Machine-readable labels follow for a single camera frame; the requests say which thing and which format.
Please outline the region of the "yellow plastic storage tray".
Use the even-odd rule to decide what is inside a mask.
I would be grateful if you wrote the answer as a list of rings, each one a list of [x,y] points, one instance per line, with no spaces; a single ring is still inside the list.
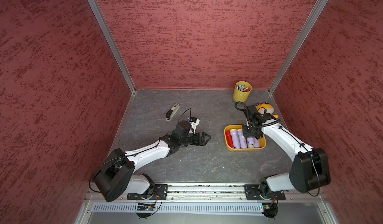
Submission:
[[[229,132],[231,129],[239,129],[241,128],[242,125],[229,125],[227,126],[225,129],[224,129],[224,138],[225,138],[225,144],[226,144],[226,148],[231,151],[231,152],[246,152],[246,151],[259,151],[261,149],[264,149],[267,145],[266,143],[266,135],[263,135],[263,137],[261,139],[259,139],[259,145],[260,147],[259,148],[247,148],[247,149],[234,149],[232,148],[230,145],[229,145],[229,140],[227,138],[227,135],[226,135],[226,132]]]

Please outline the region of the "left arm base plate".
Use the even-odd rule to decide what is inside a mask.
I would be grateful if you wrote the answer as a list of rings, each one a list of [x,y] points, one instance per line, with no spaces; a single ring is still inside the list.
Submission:
[[[136,201],[155,201],[155,200],[166,200],[168,193],[167,184],[155,184],[151,185],[148,190],[143,194],[129,193],[127,194],[127,200]]]

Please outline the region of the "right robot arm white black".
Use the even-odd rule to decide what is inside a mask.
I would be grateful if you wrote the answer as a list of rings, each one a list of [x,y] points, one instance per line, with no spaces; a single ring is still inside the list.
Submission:
[[[322,148],[313,148],[297,138],[279,121],[259,126],[242,125],[245,138],[260,139],[270,137],[292,160],[289,172],[262,178],[258,186],[258,195],[264,200],[271,200],[281,191],[298,191],[318,196],[320,189],[331,183],[328,155]]]

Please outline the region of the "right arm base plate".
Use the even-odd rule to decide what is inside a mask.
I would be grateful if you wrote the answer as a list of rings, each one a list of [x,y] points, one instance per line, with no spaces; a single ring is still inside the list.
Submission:
[[[260,185],[244,185],[244,193],[248,201],[285,201],[286,197],[283,191],[271,191],[266,183]]]

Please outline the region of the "purple flashlight top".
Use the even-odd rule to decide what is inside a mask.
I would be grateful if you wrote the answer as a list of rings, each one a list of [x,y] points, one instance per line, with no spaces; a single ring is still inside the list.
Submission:
[[[254,148],[254,138],[253,137],[248,137],[246,138],[247,141],[247,148]]]

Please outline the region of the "purple flashlight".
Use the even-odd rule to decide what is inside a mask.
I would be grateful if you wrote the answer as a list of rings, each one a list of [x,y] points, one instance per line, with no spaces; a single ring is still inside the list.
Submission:
[[[247,148],[254,148],[254,138],[253,137],[248,137],[246,138],[247,141]]]
[[[238,130],[237,129],[230,129],[230,135],[233,143],[233,149],[240,149],[240,141],[238,136]]]
[[[259,143],[259,140],[254,138],[254,144],[253,144],[253,147],[254,148],[260,148],[260,143]]]
[[[237,130],[237,134],[238,134],[238,139],[239,139],[239,143],[240,143],[240,148],[241,149],[247,149],[248,146],[247,146],[247,140],[246,138],[243,136],[243,129],[238,129]]]

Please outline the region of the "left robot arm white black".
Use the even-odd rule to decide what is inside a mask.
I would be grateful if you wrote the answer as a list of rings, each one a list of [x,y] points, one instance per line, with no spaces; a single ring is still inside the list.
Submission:
[[[191,117],[178,122],[171,134],[159,137],[153,144],[133,151],[122,151],[120,148],[113,150],[89,179],[88,184],[94,183],[97,189],[89,189],[101,193],[107,202],[124,194],[128,197],[137,195],[144,200],[155,199],[155,182],[147,174],[135,175],[135,172],[181,148],[207,145],[211,136],[205,132],[197,133],[195,130],[198,125],[199,120]]]

